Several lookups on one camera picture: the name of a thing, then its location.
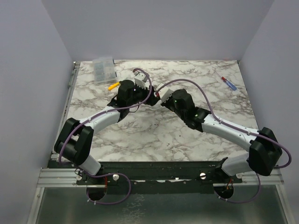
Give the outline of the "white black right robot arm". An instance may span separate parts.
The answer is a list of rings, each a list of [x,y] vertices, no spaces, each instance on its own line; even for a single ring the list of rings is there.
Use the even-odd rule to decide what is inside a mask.
[[[219,182],[250,171],[269,176],[282,155],[282,149],[275,144],[277,139],[273,131],[266,127],[256,130],[237,126],[233,129],[232,122],[226,126],[225,120],[215,119],[209,110],[196,107],[185,89],[160,90],[159,97],[161,105],[176,113],[190,129],[214,134],[246,150],[245,154],[225,157],[220,161],[214,172]]]

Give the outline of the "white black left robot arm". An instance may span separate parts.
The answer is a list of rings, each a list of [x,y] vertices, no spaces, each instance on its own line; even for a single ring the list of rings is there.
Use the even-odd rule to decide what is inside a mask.
[[[54,145],[54,151],[59,154],[58,160],[62,157],[69,160],[87,172],[87,179],[91,183],[100,183],[103,180],[101,164],[90,155],[93,135],[122,121],[130,108],[141,104],[155,105],[159,98],[154,91],[152,85],[142,88],[131,80],[124,80],[117,95],[102,111],[81,120],[67,119]]]

